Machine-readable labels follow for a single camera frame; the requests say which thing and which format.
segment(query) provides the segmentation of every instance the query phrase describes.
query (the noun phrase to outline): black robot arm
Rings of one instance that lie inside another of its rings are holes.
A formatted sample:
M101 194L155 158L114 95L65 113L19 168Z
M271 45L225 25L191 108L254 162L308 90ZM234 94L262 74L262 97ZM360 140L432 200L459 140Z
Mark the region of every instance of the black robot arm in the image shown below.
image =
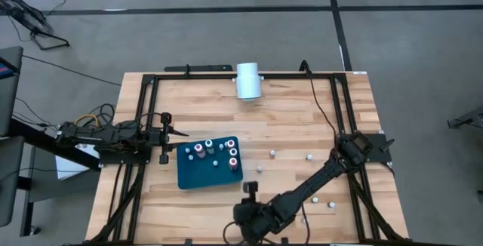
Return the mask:
M143 128L140 118L145 115L160 115L162 128ZM135 120L123 121L116 125L105 125L101 128L78 126L72 122L64 122L57 133L58 146L75 146L77 144L94 144L94 149L102 157L105 154L137 154L150 151L152 147L160 146L160 164L169 162L168 152L183 143L169 143L169 134L188 137L187 134L174 130L171 126L171 114L148 113Z
M340 137L337 148L331 150L323 168L314 173L295 190L278 194L266 204L255 201L256 182L244 186L251 194L233 208L235 223L249 245L256 245L269 232L280 233L292 223L303 201L317 192L326 183L344 173L356 172L365 162L372 145L360 133L351 137Z

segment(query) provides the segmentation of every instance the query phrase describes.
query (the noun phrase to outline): blue board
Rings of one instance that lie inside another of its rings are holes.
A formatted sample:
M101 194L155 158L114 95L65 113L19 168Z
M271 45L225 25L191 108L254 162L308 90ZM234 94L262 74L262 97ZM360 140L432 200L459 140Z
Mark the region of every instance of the blue board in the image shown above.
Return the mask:
M229 149L226 147L220 151L219 145L228 140L235 141L235 149L238 150L236 156L229 154ZM206 151L205 141L196 141L193 143L183 144L177 147L177 164L178 164L178 187L180 189L196 189L206 186L223 185L227 183L235 183L243 180L242 160L240 159L240 148L238 146L238 139L236 137L222 137L213 141L214 154L209 154ZM199 158L195 152L195 145L201 144L205 149L206 156ZM193 155L193 160L188 159L185 148L191 151L189 154ZM228 161L231 157L238 160L238 167L232 171L229 168ZM213 161L218 161L218 166L213 166Z

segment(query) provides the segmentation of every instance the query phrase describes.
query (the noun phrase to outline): wooden table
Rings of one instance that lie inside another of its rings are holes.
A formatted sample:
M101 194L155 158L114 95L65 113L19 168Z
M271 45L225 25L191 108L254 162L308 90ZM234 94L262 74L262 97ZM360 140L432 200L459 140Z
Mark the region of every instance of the wooden table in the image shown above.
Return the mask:
M134 118L142 76L142 73L125 74L115 122ZM378 132L380 123L368 75L348 72L347 79L358 129ZM314 85L321 107L336 126L329 81L314 80ZM342 89L338 89L349 128ZM333 146L333 133L315 104L308 79L265 80L262 93L262 98L247 103L237 99L235 85L229 80L163 80L155 110L173 114L175 129L190 135L173 136L172 142L237 136L244 181L257 180L257 199L268 201L277 193L294 189L322 167ZM158 118L154 125L161 126ZM276 151L275 158L269 156L272 149ZM232 221L233 205L247 196L242 184L178 189L176 152L171 153L168 165L158 164L159 154L159 149L154 149L152 162L146 166L134 243L184 243L185 238L192 238L193 243L223 243L223 227ZM313 161L305 160L307 154L313 155ZM263 167L261 174L257 173L257 166ZM106 223L117 168L113 165L102 170L86 239L95 236ZM374 204L396 232L408 236L392 174L378 163L367 164L367 169ZM122 175L118 183L122 184ZM332 180L315 196L318 203L305 202L312 233L310 242L358 241L346 175ZM327 206L330 201L336 203L335 208ZM370 237L363 205L361 212L366 236ZM128 208L121 238L126 237L130 215ZM305 241L301 211L280 235L268 238L280 241L284 236L291 243ZM227 237L232 243L242 239L236 226L228 228Z

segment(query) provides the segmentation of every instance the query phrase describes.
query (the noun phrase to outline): concrete floor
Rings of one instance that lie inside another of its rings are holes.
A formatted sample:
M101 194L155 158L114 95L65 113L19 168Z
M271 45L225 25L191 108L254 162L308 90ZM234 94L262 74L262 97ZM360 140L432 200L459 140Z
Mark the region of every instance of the concrete floor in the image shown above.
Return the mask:
M42 10L61 0L24 0ZM467 5L483 0L338 0L339 5ZM69 0L63 9L186 8L236 5L328 5L329 0ZM354 70L368 71L391 147L405 220L416 241L480 245L483 141L477 128L449 130L448 118L481 105L483 11L345 12L341 15ZM56 34L72 47L40 51L20 43L0 17L0 48L24 53L106 80L165 66L255 60L261 69L341 70L331 12L52 16ZM28 33L20 28L21 35ZM18 97L52 122L72 120L118 88L32 60L23 61ZM17 111L28 114L19 105ZM94 191L43 201L33 222L43 232L18 238L23 194L0 245L79 243Z

